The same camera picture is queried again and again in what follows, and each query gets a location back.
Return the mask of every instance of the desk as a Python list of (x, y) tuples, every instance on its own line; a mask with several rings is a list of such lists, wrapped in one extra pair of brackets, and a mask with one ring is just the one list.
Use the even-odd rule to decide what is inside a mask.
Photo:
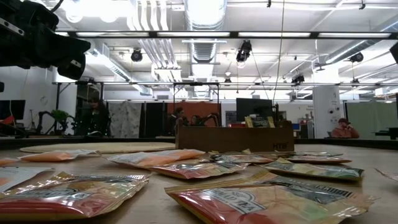
[[(367, 149), (359, 147), (330, 146), (330, 145), (295, 145), (296, 151), (329, 151), (344, 153), (343, 157), (353, 160), (348, 165), (364, 169), (364, 180), (362, 186), (341, 182), (315, 181), (323, 185), (338, 187), (354, 192), (378, 196), (377, 200), (370, 208), (368, 213), (358, 217), (346, 219), (342, 224), (393, 224), (398, 220), (398, 182), (387, 179), (377, 173), (373, 168), (377, 167), (384, 171), (398, 172), (398, 151), (383, 149)], [(17, 150), (0, 151), (0, 157), (23, 156)], [(54, 167), (57, 170), (64, 170), (74, 174), (147, 174), (148, 171), (139, 169), (129, 169), (112, 162), (108, 162), (100, 157), (78, 158), (71, 162), (62, 163), (28, 163), (18, 162), (18, 166)], [(164, 187), (174, 185), (186, 185), (197, 183), (210, 183), (224, 180), (249, 177), (262, 170), (260, 167), (249, 166), (245, 171), (238, 174), (224, 175), (219, 178), (212, 178), (197, 181), (184, 181), (160, 174), (154, 174), (149, 183), (132, 199), (125, 201), (117, 210), (99, 217), (85, 220), (74, 220), (61, 223), (73, 224), (194, 224), (203, 223), (186, 209), (182, 208), (177, 202), (171, 199), (164, 192)], [(39, 174), (25, 184), (32, 184), (38, 180), (48, 178), (51, 172)]]

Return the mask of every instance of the man sitting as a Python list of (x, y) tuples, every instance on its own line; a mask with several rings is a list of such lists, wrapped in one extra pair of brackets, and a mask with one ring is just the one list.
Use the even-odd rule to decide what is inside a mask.
[(359, 133), (345, 118), (338, 120), (338, 127), (331, 132), (333, 138), (359, 138)]

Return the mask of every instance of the cardboard box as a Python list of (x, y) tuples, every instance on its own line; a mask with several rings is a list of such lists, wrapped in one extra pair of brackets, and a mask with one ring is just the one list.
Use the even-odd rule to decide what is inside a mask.
[(294, 151), (291, 128), (221, 128), (179, 126), (177, 149), (231, 152)]

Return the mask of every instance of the wooden table surface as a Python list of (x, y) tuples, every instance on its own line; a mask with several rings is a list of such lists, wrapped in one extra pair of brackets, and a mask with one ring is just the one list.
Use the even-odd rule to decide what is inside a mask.
[[(348, 165), (355, 168), (364, 169), (364, 180), (362, 184), (349, 184), (344, 182), (315, 181), (323, 185), (338, 187), (353, 192), (361, 192), (367, 195), (380, 197), (370, 208), (368, 213), (358, 217), (348, 218), (342, 223), (345, 224), (390, 224), (398, 223), (398, 182), (383, 177), (374, 170), (378, 168), (387, 172), (398, 172), (398, 151), (389, 151), (383, 149), (366, 149), (359, 147), (328, 146), (328, 145), (296, 145), (296, 151), (328, 151), (344, 153), (342, 157), (351, 159)], [(27, 155), (28, 153), (12, 151), (0, 151), (2, 157), (17, 157)], [(148, 171), (140, 169), (129, 169), (119, 166), (100, 157), (78, 158), (71, 162), (61, 163), (33, 163), (18, 162), (17, 166), (36, 166), (53, 167), (56, 170), (70, 172), (72, 174), (148, 174)], [(138, 192), (133, 198), (125, 201), (115, 211), (102, 216), (74, 220), (60, 223), (84, 223), (84, 224), (192, 224), (202, 223), (196, 216), (181, 207), (177, 202), (171, 199), (165, 192), (165, 187), (175, 185), (188, 185), (205, 182), (217, 182), (223, 180), (238, 179), (249, 177), (263, 168), (249, 166), (246, 170), (231, 175), (224, 175), (205, 180), (179, 180), (160, 174), (154, 174), (149, 183)], [(23, 183), (31, 184), (39, 180), (46, 179), (53, 175), (53, 172), (39, 174), (37, 177)]]

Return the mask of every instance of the round wooden board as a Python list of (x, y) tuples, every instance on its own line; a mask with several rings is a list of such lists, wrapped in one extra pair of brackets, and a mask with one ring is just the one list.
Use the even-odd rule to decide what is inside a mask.
[(174, 143), (166, 142), (105, 142), (105, 143), (79, 143), (79, 144), (53, 144), (47, 146), (31, 146), (20, 148), (22, 152), (43, 153), (54, 150), (87, 149), (96, 150), (103, 154), (153, 152), (175, 149)]

